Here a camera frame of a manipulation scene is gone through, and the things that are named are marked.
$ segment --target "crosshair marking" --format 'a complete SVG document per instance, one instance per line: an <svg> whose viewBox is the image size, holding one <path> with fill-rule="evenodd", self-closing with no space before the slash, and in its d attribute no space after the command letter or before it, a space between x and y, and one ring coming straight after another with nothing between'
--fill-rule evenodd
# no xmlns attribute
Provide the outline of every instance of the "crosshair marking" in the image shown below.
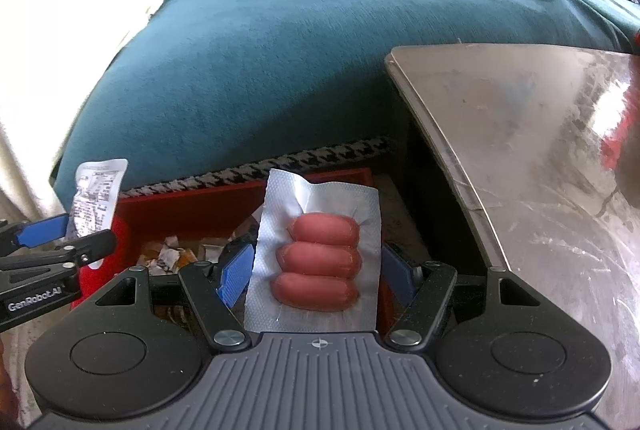
<svg viewBox="0 0 640 430"><path fill-rule="evenodd" d="M323 340L322 338L316 338L311 342L311 345L313 345L316 349L323 349L324 347L329 345L329 342L327 340Z"/></svg>

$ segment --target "vacuum-sealed package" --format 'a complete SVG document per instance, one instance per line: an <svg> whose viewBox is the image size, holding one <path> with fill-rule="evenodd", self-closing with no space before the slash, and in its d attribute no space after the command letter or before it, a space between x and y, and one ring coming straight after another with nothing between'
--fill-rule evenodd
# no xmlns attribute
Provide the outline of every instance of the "vacuum-sealed package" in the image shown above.
<svg viewBox="0 0 640 430"><path fill-rule="evenodd" d="M248 331L376 328L378 191L271 170L244 308Z"/></svg>
<svg viewBox="0 0 640 430"><path fill-rule="evenodd" d="M120 183L127 170L126 159L88 161L76 169L76 194L74 195L65 240L107 230L111 227L118 203ZM89 264L98 269L103 259Z"/></svg>

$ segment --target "plastic packaging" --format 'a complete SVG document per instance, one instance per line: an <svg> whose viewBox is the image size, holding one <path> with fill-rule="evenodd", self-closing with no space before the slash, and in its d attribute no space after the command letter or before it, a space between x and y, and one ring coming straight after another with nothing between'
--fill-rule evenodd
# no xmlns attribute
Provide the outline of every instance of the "plastic packaging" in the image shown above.
<svg viewBox="0 0 640 430"><path fill-rule="evenodd" d="M273 297L271 281L283 271L276 250L293 241L288 231L291 222L311 212L351 217L359 226L360 240L356 249L362 264L353 279L359 296L353 306L344 311L302 310L281 304ZM260 218L254 270L246 296L244 327L253 332L375 330L380 230L380 204L375 188L338 182L311 184L299 175L271 170Z"/></svg>
<svg viewBox="0 0 640 430"><path fill-rule="evenodd" d="M90 161L76 169L76 194L69 211L66 240L100 232L111 227L118 202L120 183L127 170L126 159ZM89 264L98 269L103 259Z"/></svg>

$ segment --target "metal sheet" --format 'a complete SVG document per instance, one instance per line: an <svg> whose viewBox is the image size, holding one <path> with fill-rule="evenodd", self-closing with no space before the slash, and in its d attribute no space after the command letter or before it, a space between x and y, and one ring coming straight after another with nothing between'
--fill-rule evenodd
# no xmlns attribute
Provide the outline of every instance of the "metal sheet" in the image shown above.
<svg viewBox="0 0 640 430"><path fill-rule="evenodd" d="M459 44L396 48L386 63L487 263L606 344L596 413L640 425L640 57Z"/></svg>

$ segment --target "houndstooth trim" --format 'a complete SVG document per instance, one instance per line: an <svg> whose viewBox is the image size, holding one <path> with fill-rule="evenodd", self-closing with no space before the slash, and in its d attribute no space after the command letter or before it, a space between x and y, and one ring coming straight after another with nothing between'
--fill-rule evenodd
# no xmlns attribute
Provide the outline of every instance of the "houndstooth trim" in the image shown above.
<svg viewBox="0 0 640 430"><path fill-rule="evenodd" d="M199 176L174 179L173 181L165 183L132 188L131 190L121 192L120 197L150 196L257 181L266 179L269 175L269 170L272 168L279 168L290 172L304 172L332 165L364 161L365 159L383 155L388 151L388 140L384 137L363 139L352 143L304 150L275 159L264 159L257 163L247 163L219 172L208 172Z"/></svg>

